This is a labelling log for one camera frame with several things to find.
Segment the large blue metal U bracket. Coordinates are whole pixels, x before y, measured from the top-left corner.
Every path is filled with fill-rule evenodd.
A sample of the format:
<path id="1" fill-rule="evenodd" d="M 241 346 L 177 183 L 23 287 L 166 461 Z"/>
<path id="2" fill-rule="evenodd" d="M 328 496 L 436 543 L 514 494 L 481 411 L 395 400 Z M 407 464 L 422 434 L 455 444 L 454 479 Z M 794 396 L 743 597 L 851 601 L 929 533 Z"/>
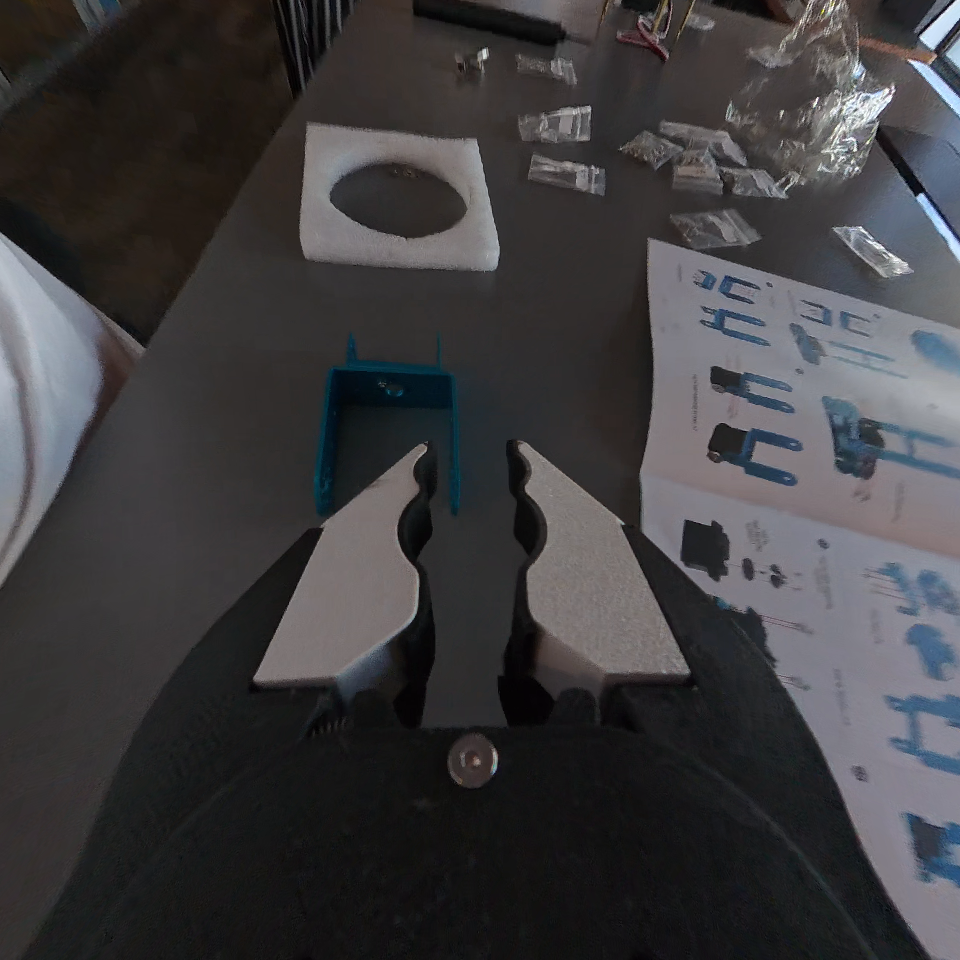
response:
<path id="1" fill-rule="evenodd" d="M 348 358 L 328 372 L 318 452 L 314 471 L 314 500 L 320 516 L 333 512 L 338 461 L 339 424 L 348 407 L 392 410 L 439 410 L 449 415 L 449 503 L 453 516 L 462 504 L 461 427 L 459 391 L 455 376 L 433 366 L 361 361 Z"/>

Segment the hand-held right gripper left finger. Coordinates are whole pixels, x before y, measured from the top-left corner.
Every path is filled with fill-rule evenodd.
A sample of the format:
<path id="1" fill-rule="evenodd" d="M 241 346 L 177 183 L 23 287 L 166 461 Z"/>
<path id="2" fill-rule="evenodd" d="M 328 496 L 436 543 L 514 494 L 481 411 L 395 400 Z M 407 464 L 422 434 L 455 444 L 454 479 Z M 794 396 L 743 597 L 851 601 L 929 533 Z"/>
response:
<path id="1" fill-rule="evenodd" d="M 420 559 L 436 488 L 436 451 L 421 443 L 323 522 L 256 689 L 327 689 L 347 704 L 426 688 L 436 628 Z"/>

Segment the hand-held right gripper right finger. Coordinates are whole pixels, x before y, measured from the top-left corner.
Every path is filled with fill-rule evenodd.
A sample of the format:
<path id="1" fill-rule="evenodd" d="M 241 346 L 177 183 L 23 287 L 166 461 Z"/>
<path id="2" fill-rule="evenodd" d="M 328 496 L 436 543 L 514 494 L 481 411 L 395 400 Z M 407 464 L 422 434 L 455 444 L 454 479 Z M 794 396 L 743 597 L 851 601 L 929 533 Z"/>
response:
<path id="1" fill-rule="evenodd" d="M 525 559 L 504 681 L 550 698 L 686 685 L 691 668 L 623 520 L 527 441 L 509 441 L 507 457 Z"/>

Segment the blue robot arm base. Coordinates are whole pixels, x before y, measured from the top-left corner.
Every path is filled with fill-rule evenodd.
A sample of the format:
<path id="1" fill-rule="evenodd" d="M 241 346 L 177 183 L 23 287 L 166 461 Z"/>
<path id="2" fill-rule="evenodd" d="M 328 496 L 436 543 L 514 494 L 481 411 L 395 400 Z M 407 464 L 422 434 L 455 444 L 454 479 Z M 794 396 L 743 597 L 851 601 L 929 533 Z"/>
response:
<path id="1" fill-rule="evenodd" d="M 615 10 L 630 11 L 643 23 L 643 29 L 660 42 L 675 37 L 684 28 L 696 1 L 603 1 L 601 20 Z"/>

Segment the dark grey desk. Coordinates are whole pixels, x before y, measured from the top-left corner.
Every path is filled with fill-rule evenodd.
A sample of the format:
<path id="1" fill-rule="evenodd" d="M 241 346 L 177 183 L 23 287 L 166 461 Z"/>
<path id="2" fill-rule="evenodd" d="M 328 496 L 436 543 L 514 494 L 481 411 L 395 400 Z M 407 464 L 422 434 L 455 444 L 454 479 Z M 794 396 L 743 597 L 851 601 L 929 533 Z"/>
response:
<path id="1" fill-rule="evenodd" d="M 616 152 L 648 122 L 719 123 L 747 76 L 727 14 L 656 68 L 578 54 L 600 198 L 535 186 L 508 130 L 557 86 L 441 59 L 487 39 L 365 2 L 247 182 L 2 590 L 3 958 L 932 958 L 864 846 L 755 613 L 720 606 L 642 528 L 653 401 L 648 247 L 660 241 L 958 330 L 958 268 L 867 182 L 747 207 L 760 239 L 667 236 L 681 199 Z M 305 258 L 306 126 L 478 141 L 491 272 Z M 465 213 L 437 177 L 370 166 L 334 206 L 418 238 Z M 843 246 L 862 226 L 913 273 Z M 436 360 L 450 416 L 347 407 L 333 511 L 314 472 L 328 374 Z M 525 552 L 508 443 L 626 525 L 691 668 L 685 685 L 550 698 L 503 678 Z M 414 447 L 437 455 L 420 555 L 424 689 L 343 703 L 254 686 L 321 527 Z"/>

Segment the printed instruction manual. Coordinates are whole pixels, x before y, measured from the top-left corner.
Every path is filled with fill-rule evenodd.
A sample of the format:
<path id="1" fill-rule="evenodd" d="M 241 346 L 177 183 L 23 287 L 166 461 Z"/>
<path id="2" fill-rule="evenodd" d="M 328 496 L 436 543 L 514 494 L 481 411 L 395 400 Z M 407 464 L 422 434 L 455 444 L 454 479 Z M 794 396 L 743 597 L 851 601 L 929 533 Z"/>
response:
<path id="1" fill-rule="evenodd" d="M 642 528 L 758 615 L 871 863 L 959 949 L 958 329 L 650 241 Z"/>

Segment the group of small screw bags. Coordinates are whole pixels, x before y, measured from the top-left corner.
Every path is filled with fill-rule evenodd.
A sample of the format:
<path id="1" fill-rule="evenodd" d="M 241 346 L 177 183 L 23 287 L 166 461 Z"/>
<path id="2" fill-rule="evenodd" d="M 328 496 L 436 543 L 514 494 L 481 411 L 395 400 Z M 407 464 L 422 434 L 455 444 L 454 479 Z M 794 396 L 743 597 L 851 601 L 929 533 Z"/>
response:
<path id="1" fill-rule="evenodd" d="M 592 123 L 590 106 L 568 106 L 518 118 L 518 132 L 521 140 L 531 145 L 586 143 L 591 139 Z M 652 171 L 670 165 L 674 191 L 717 198 L 726 191 L 730 197 L 741 199 L 786 201 L 800 187 L 849 181 L 809 184 L 786 191 L 773 174 L 748 155 L 727 126 L 711 128 L 660 121 L 656 131 L 642 130 L 621 146 L 619 152 Z M 606 191 L 606 173 L 600 167 L 536 152 L 531 158 L 528 179 L 596 197 Z M 746 248 L 761 239 L 761 234 L 732 208 L 673 214 L 671 222 L 683 242 L 698 251 Z M 883 280 L 908 277 L 914 272 L 904 258 L 884 246 L 865 226 L 837 225 L 831 232 Z"/>

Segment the black screwdriver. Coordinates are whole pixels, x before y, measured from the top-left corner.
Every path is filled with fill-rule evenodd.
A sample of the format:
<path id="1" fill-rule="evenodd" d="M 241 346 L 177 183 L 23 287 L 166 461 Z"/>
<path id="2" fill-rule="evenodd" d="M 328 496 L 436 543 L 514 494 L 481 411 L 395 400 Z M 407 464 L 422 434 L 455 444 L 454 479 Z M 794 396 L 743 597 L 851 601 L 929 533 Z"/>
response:
<path id="1" fill-rule="evenodd" d="M 590 38 L 575 34 L 558 22 L 474 2 L 414 1 L 413 14 L 417 18 L 544 47 L 556 47 L 565 42 L 593 43 Z"/>

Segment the small blue metal U bracket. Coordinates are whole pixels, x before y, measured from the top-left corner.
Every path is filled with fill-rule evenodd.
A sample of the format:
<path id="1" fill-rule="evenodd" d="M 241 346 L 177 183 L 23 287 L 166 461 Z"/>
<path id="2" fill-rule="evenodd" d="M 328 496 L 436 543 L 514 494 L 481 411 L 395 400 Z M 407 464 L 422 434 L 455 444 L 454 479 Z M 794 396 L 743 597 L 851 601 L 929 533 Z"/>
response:
<path id="1" fill-rule="evenodd" d="M 358 353 L 354 334 L 349 334 L 344 367 L 357 371 L 376 372 L 380 375 L 444 375 L 446 371 L 443 365 L 443 338 L 441 334 L 437 334 L 436 336 L 436 360 L 432 364 L 409 364 L 390 362 L 382 359 L 362 359 Z"/>

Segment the crumpled clear plastic wrap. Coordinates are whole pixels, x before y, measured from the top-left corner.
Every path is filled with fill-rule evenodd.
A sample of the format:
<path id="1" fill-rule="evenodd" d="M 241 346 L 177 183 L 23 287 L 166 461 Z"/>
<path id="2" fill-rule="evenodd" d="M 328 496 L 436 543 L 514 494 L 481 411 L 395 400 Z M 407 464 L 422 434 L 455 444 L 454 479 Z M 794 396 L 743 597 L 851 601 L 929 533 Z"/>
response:
<path id="1" fill-rule="evenodd" d="M 746 83 L 725 123 L 786 191 L 858 176 L 897 87 L 860 56 L 847 2 L 808 2 L 777 44 L 750 48 Z"/>

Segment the white foam square with hole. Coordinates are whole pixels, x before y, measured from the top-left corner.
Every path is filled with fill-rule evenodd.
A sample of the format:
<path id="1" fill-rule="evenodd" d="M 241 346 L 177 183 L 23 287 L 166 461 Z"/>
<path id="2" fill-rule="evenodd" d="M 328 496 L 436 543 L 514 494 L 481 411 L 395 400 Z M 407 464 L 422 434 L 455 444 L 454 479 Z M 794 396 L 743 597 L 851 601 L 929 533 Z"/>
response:
<path id="1" fill-rule="evenodd" d="M 304 148 L 299 241 L 306 259 L 389 269 L 498 269 L 498 229 L 476 139 L 308 123 Z M 369 228 L 334 205 L 332 191 L 345 177 L 386 164 L 448 184 L 464 203 L 462 218 L 445 231 L 407 238 Z"/>

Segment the black striped panel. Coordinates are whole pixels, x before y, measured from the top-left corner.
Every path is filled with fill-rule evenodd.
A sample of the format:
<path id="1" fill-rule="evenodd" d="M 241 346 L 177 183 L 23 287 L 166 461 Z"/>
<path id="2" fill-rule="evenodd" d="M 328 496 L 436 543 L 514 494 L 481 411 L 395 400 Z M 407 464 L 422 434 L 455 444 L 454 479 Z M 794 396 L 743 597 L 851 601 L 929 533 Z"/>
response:
<path id="1" fill-rule="evenodd" d="M 287 81 L 298 99 L 331 45 L 342 34 L 355 1 L 271 1 Z"/>

